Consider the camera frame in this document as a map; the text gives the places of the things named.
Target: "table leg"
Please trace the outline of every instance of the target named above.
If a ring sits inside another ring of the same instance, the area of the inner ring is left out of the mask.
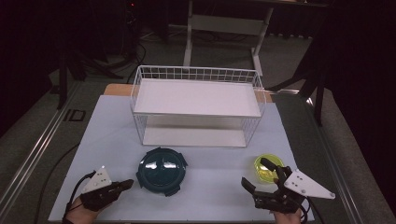
[[[259,33],[259,41],[256,48],[251,49],[251,57],[253,58],[254,69],[257,71],[259,76],[262,76],[262,65],[260,64],[259,52],[262,48],[262,41],[265,38],[268,25],[270,24],[271,16],[274,11],[273,7],[268,8],[267,14],[265,15],[265,20],[262,22],[262,29]]]
[[[191,25],[191,20],[192,20],[192,0],[189,1],[189,17],[187,20],[187,45],[186,45],[186,51],[184,52],[184,62],[183,66],[190,66],[191,64],[191,51],[192,51],[192,25]]]

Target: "white wire basket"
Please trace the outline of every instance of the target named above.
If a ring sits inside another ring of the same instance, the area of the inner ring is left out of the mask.
[[[255,70],[141,65],[131,93],[143,145],[247,147],[265,111]]]

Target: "white table surface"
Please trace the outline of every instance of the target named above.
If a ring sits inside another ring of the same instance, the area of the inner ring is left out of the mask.
[[[104,165],[112,181],[133,179],[131,189],[103,211],[98,221],[119,222],[251,222],[273,221],[269,211],[257,209],[241,186],[242,176],[257,189],[273,192],[275,184],[261,184],[254,160],[261,154],[277,155],[284,164],[296,163],[276,105],[267,104],[248,147],[170,147],[188,163],[181,190],[171,197],[140,188],[135,176],[139,162],[155,147],[142,146],[134,126],[128,96],[102,95],[69,168],[49,221],[60,221],[77,182]]]

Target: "dark teal lid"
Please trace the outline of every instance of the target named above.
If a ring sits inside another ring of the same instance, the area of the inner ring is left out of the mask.
[[[181,153],[157,147],[149,151],[136,173],[140,187],[171,196],[180,190],[187,163]]]

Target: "black cable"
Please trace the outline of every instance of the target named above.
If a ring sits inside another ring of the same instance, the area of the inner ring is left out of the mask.
[[[75,197],[75,195],[76,195],[76,192],[77,192],[77,190],[78,190],[79,185],[80,185],[80,184],[82,183],[82,181],[84,181],[85,179],[88,179],[88,178],[93,177],[93,176],[95,175],[95,173],[96,173],[96,171],[93,171],[92,173],[89,173],[89,174],[87,174],[87,175],[84,175],[84,176],[77,182],[75,188],[73,189],[73,193],[72,193],[72,195],[70,196],[70,200],[69,200],[69,202],[67,203],[66,208],[64,209],[64,217],[66,217],[67,213],[68,213],[69,211],[71,211],[70,208],[71,208],[72,203],[73,203],[73,201],[74,201],[74,197]]]
[[[61,157],[59,160],[56,161],[55,165],[54,165],[54,166],[52,167],[52,169],[49,171],[49,174],[48,174],[48,176],[47,176],[47,178],[46,178],[46,181],[44,182],[44,187],[41,189],[41,192],[40,192],[40,196],[39,196],[39,200],[38,200],[37,209],[35,210],[35,222],[34,222],[35,224],[36,224],[37,221],[38,221],[38,215],[39,215],[39,213],[40,213],[40,206],[41,206],[41,202],[43,201],[44,191],[45,191],[45,189],[46,189],[46,187],[47,187],[47,184],[48,184],[48,182],[49,182],[49,180],[50,180],[50,177],[51,177],[53,171],[54,171],[55,168],[58,166],[58,164],[61,162],[61,160],[63,160],[64,157],[65,157],[67,154],[69,154],[71,151],[73,151],[73,150],[74,150],[75,148],[77,148],[78,146],[79,146],[79,143],[76,144],[75,146],[71,147],[69,150],[67,150],[67,151],[62,155],[62,157]]]
[[[144,64],[143,60],[145,60],[145,58],[146,58],[146,52],[147,52],[146,48],[140,43],[138,43],[137,45],[143,49],[143,56],[141,59],[139,59],[139,56],[136,54],[137,66],[134,68],[134,70],[131,72],[131,74],[126,79],[126,84],[129,84],[129,81],[131,80],[132,76],[134,75],[134,72],[140,65]]]
[[[323,221],[323,217],[322,217],[322,215],[320,214],[320,212],[319,212],[319,210],[317,209],[317,207],[315,206],[314,202],[312,202],[312,200],[311,200],[309,197],[306,197],[306,199],[309,201],[309,203],[312,205],[312,207],[313,207],[313,208],[315,209],[315,211],[317,212],[317,215],[318,215],[318,217],[319,217],[319,219],[320,219],[320,222],[321,222],[322,224],[325,224],[324,221]]]

